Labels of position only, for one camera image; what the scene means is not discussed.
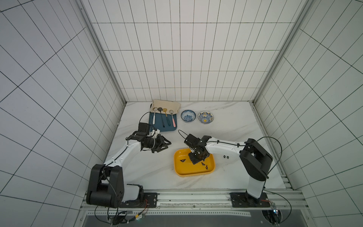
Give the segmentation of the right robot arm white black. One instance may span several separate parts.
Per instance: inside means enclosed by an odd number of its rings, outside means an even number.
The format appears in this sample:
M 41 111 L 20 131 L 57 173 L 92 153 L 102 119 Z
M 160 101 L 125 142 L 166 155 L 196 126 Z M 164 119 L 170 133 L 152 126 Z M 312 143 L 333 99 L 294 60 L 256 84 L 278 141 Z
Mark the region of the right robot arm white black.
M 248 197 L 256 200 L 261 198 L 273 157 L 257 140 L 249 138 L 246 142 L 232 142 L 207 135 L 200 139 L 189 134 L 184 143 L 191 150 L 188 156 L 194 165 L 205 161 L 211 154 L 239 157 L 250 176 L 246 190 Z

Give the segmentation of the yellow plastic storage tray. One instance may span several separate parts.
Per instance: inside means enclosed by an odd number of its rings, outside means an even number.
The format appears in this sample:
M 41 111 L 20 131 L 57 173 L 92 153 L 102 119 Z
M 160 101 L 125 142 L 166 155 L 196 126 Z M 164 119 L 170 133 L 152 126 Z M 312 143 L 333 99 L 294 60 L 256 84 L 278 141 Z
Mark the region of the yellow plastic storage tray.
M 189 148 L 180 149 L 174 154 L 174 169 L 178 176 L 188 177 L 188 176 L 198 176 L 206 175 L 214 172 L 216 165 L 213 155 L 210 155 L 205 161 L 201 161 L 197 164 L 192 164 L 188 154 L 191 152 Z

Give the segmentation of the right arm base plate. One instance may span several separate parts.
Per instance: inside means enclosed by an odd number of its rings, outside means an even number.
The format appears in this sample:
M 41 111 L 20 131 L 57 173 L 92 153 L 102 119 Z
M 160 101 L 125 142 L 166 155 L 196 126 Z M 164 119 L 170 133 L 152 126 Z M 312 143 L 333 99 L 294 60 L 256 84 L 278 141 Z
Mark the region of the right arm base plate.
M 230 193 L 233 208 L 270 208 L 267 194 L 262 193 L 260 198 L 256 199 L 248 193 Z

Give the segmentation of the yellow blue patterned bowl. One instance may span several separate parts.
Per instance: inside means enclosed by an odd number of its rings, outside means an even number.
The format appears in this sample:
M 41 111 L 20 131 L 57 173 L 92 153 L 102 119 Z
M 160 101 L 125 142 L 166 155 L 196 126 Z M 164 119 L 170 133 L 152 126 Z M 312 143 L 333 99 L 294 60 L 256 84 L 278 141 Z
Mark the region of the yellow blue patterned bowl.
M 202 123 L 202 124 L 210 124 L 214 121 L 214 116 L 211 112 L 209 111 L 202 111 L 198 114 L 198 120 Z

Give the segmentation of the aluminium mounting rail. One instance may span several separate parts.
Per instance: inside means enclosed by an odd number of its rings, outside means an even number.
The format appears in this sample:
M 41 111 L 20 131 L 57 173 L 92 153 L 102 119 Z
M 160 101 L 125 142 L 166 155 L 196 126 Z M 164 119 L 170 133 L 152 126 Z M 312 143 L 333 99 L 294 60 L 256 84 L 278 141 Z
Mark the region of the aluminium mounting rail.
M 115 215 L 125 211 L 128 215 L 140 212 L 146 215 L 235 215 L 249 217 L 253 211 L 265 211 L 277 208 L 286 218 L 294 211 L 308 209 L 307 202 L 300 191 L 287 189 L 268 189 L 257 204 L 244 205 L 242 192 L 239 190 L 147 190 L 142 205 L 131 205 L 130 202 L 120 208 L 81 206 L 81 216 L 97 215 L 98 217 Z

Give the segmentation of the dark blue rectangular tray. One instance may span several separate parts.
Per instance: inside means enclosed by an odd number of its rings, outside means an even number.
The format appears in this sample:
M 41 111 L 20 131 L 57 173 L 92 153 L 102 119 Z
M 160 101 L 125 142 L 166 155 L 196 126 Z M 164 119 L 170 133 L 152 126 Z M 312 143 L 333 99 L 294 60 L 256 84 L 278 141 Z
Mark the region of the dark blue rectangular tray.
M 163 131 L 175 131 L 177 129 L 176 115 L 174 115 L 174 119 L 175 119 L 175 123 L 176 123 L 176 128 L 173 127 L 172 117 L 171 117 L 170 114 L 168 114 L 168 119 L 169 119 L 169 121 L 171 123 L 170 126 L 167 123 L 167 120 L 166 120 L 166 117 L 165 117 L 165 113 L 162 114 L 165 127 L 162 126 L 160 112 L 159 111 L 156 112 L 156 123 L 155 123 L 155 125 L 152 124 L 153 115 L 154 115 L 154 112 L 149 112 L 149 120 L 148 120 L 148 123 L 151 124 L 151 126 L 153 126 L 154 128 L 160 130 L 160 132 L 163 132 Z

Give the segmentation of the gold blue handled spoon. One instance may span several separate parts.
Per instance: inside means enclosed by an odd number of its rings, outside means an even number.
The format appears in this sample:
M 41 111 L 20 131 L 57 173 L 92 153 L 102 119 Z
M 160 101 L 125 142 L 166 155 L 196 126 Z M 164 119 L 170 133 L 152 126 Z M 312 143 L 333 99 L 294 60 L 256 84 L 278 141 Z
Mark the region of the gold blue handled spoon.
M 165 117 L 166 117 L 167 123 L 168 123 L 168 125 L 170 126 L 170 125 L 171 125 L 171 123 L 170 123 L 170 121 L 169 121 L 169 119 L 168 119 L 167 109 L 166 109 L 166 108 L 163 108 L 163 109 L 162 109 L 162 111 L 165 113 Z

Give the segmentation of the white handled spoon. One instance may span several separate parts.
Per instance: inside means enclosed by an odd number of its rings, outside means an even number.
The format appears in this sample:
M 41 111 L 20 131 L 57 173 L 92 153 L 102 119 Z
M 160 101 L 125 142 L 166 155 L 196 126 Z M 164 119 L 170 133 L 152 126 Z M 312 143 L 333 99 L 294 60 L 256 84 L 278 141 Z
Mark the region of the white handled spoon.
M 153 125 L 155 125 L 155 123 L 156 123 L 156 111 L 157 111 L 157 107 L 154 107 L 153 108 L 154 115 L 153 115 L 153 121 L 152 121 Z

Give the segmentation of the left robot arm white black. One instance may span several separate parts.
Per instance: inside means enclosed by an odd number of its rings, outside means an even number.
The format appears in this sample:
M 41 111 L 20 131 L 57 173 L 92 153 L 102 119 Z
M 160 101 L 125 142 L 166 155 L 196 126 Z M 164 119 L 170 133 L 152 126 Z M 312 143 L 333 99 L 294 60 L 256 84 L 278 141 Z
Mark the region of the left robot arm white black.
M 150 127 L 148 123 L 139 123 L 138 130 L 126 138 L 125 145 L 116 155 L 103 164 L 93 166 L 86 195 L 87 204 L 108 208 L 144 206 L 146 196 L 143 186 L 126 183 L 123 171 L 140 152 L 159 153 L 172 144 L 160 134 L 160 130 L 151 130 Z

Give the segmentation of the black handled spoon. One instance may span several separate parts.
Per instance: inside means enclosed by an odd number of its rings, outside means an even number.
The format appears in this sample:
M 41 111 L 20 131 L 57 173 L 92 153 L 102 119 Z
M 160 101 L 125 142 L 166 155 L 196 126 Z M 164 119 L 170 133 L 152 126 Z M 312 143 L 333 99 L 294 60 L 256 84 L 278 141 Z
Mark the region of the black handled spoon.
M 160 112 L 161 114 L 161 121 L 162 121 L 162 126 L 165 127 L 165 124 L 164 124 L 164 121 L 163 121 L 163 117 L 162 117 L 162 108 L 161 107 L 158 107 L 157 110 Z

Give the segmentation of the beige folded cloth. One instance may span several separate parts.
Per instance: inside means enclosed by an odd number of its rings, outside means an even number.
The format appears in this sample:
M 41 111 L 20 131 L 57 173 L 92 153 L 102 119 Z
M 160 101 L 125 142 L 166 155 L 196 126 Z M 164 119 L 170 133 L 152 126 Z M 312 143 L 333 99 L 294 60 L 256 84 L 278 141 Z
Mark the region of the beige folded cloth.
M 162 109 L 166 108 L 167 114 L 169 114 L 170 110 L 172 110 L 174 114 L 177 114 L 180 110 L 181 104 L 176 101 L 165 101 L 165 100 L 154 99 L 151 104 L 150 111 L 155 112 L 154 108 L 158 109 L 159 107 L 161 107 Z

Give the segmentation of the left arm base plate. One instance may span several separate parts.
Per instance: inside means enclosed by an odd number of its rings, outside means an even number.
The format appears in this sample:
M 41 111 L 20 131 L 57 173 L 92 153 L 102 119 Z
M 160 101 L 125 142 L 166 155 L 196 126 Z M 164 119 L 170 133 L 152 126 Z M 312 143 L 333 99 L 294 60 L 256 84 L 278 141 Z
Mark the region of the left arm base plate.
M 119 205 L 119 208 L 155 208 L 157 206 L 158 193 L 144 193 L 136 200 L 125 201 Z

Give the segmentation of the pink handled spoon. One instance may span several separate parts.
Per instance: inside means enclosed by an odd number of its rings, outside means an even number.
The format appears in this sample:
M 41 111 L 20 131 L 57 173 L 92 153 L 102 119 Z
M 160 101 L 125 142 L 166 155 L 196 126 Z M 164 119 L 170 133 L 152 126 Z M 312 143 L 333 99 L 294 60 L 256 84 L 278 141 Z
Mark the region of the pink handled spoon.
M 172 122 L 173 122 L 173 127 L 176 128 L 176 123 L 175 123 L 175 119 L 174 119 L 174 111 L 173 110 L 169 110 L 169 113 L 172 117 Z

